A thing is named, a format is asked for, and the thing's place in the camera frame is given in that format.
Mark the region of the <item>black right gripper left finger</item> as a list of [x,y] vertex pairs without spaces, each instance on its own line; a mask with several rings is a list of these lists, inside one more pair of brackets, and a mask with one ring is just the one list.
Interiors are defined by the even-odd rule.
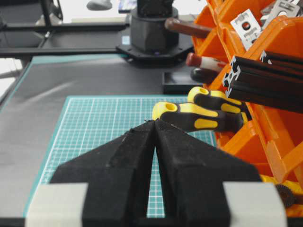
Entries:
[[57,167],[38,186],[27,227],[127,227],[146,212],[155,122]]

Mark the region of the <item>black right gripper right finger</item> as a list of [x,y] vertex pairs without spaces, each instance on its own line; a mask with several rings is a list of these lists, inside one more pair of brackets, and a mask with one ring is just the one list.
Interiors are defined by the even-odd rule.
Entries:
[[177,217],[185,227],[285,227],[287,217],[271,183],[257,169],[182,130],[157,120],[158,159]]

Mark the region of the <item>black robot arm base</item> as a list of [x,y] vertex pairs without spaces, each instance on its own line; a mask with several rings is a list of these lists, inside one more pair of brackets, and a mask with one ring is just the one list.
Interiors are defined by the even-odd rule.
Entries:
[[116,49],[136,64],[144,66],[176,65],[193,51],[191,37],[171,32],[168,18],[178,19],[172,0],[139,0],[131,11],[130,27],[120,32]]

